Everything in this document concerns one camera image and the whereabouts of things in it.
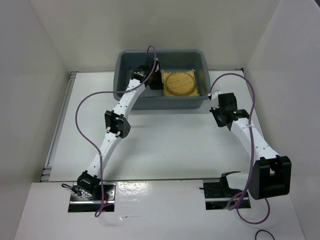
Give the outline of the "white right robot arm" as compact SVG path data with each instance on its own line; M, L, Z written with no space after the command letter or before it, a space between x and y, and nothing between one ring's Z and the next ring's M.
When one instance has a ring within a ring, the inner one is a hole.
M250 114L239 109L233 93L212 95L216 105L210 109L218 127L233 133L250 156L249 173L232 171L219 179L219 191L231 196L236 190L248 190L255 200L288 195L292 162L266 142L253 124Z

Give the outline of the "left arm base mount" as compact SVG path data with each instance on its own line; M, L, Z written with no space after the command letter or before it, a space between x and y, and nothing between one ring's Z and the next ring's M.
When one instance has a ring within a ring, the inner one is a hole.
M80 190L76 183L66 184L62 183L61 187L69 189L70 199L68 205L69 213L90 213L96 212L101 205L103 200L102 212L114 212L115 210L115 196L116 196L116 183L115 182L104 182L104 196L101 191L93 196L84 190Z

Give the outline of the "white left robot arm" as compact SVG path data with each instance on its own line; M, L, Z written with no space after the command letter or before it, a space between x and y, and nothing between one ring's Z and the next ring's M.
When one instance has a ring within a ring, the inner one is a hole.
M103 171L117 145L131 130L128 118L131 109L146 86L162 87L160 62L158 58L148 57L145 63L132 71L126 90L120 91L122 97L112 110L106 110L104 121L106 133L92 163L77 179L78 195L88 200L104 200L101 191Z

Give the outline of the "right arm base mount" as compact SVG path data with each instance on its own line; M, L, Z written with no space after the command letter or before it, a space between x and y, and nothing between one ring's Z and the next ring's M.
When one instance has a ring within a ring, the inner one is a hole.
M239 189L226 188L220 183L219 178L203 180L203 186L199 188L204 193L206 210L226 210L227 203Z

